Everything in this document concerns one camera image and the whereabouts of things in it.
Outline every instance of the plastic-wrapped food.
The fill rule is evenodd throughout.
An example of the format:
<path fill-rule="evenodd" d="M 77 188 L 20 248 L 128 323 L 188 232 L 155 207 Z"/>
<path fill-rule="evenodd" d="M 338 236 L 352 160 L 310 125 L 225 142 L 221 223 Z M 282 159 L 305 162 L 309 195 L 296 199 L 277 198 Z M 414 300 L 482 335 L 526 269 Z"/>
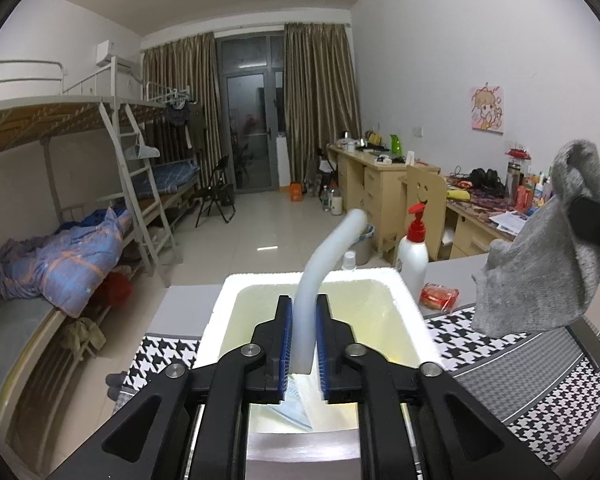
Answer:
<path fill-rule="evenodd" d="M 460 291 L 457 288 L 426 283 L 420 293 L 420 303 L 442 312 L 451 312 L 456 306 L 459 295 Z"/>

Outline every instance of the orange bucket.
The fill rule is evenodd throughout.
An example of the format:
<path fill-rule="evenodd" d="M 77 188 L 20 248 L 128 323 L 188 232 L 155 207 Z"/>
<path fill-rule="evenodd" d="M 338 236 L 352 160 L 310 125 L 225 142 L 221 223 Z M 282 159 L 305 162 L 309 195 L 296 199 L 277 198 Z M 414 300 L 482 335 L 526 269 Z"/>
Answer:
<path fill-rule="evenodd" d="M 297 182 L 289 186 L 289 198 L 291 202 L 302 202 L 302 186 Z"/>

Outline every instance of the white hose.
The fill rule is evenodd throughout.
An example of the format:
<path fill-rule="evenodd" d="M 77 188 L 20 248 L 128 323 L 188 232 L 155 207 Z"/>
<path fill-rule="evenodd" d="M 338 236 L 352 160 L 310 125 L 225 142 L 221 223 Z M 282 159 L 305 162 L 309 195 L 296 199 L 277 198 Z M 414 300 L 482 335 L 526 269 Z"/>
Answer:
<path fill-rule="evenodd" d="M 325 276 L 366 228 L 366 214 L 352 209 L 306 264 L 293 305 L 289 373 L 310 374 L 315 349 L 315 298 Z"/>

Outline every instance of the yellow cloth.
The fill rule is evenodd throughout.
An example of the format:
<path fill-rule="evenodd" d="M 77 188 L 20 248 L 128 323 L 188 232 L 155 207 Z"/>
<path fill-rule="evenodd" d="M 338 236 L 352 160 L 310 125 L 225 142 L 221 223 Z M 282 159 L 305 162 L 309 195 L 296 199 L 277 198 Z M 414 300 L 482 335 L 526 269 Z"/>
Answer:
<path fill-rule="evenodd" d="M 471 200 L 471 194 L 465 189 L 447 189 L 446 197 L 449 200 Z"/>
<path fill-rule="evenodd" d="M 71 350 L 74 357 L 82 360 L 80 348 L 82 343 L 88 341 L 96 350 L 100 350 L 107 338 L 104 337 L 100 327 L 88 317 L 81 317 L 74 322 L 69 323 L 62 330 L 62 348 Z"/>

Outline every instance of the cartoon poster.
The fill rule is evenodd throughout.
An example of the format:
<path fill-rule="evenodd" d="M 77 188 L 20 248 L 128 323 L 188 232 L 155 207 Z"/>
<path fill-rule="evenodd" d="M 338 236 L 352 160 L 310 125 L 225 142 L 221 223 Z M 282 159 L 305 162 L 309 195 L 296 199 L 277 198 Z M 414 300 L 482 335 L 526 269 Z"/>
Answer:
<path fill-rule="evenodd" d="M 471 127 L 474 130 L 487 130 L 504 133 L 504 94 L 502 87 L 489 86 L 471 89 Z"/>

